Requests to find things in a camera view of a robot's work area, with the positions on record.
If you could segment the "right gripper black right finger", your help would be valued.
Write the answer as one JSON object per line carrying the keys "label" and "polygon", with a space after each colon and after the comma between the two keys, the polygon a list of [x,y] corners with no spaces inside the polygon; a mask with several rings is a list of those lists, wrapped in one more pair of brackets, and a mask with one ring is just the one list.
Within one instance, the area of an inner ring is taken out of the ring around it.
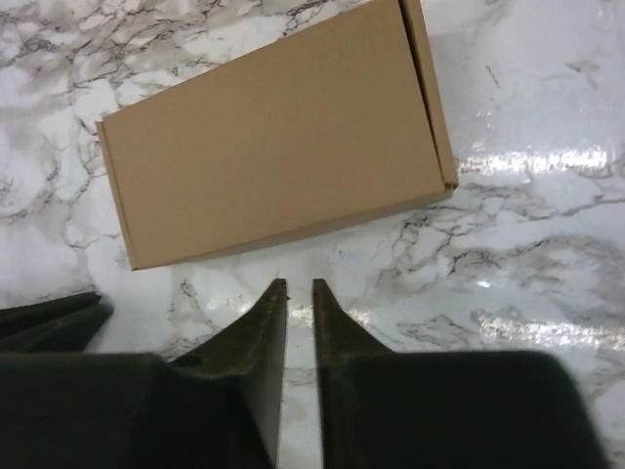
{"label": "right gripper black right finger", "polygon": [[605,468],[582,398],[536,351],[398,353],[312,284],[327,468]]}

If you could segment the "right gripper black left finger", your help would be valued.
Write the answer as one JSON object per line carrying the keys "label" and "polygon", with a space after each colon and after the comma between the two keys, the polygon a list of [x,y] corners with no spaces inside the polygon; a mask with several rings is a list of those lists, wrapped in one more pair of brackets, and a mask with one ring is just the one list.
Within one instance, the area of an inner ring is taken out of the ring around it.
{"label": "right gripper black left finger", "polygon": [[1,352],[5,468],[272,468],[287,285],[167,362],[153,354]]}

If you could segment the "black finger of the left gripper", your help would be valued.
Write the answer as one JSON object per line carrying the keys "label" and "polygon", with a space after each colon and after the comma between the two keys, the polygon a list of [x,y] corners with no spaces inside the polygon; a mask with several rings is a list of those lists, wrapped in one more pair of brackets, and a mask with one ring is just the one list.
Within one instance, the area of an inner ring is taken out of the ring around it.
{"label": "black finger of the left gripper", "polygon": [[95,291],[2,309],[1,352],[83,352],[112,314]]}

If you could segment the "brown cardboard box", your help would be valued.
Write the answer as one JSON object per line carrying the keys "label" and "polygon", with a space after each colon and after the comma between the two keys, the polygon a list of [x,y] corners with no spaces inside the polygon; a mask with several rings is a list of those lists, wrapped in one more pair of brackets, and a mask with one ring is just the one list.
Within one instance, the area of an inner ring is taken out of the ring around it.
{"label": "brown cardboard box", "polygon": [[268,247],[458,185],[417,1],[371,1],[97,125],[130,266]]}

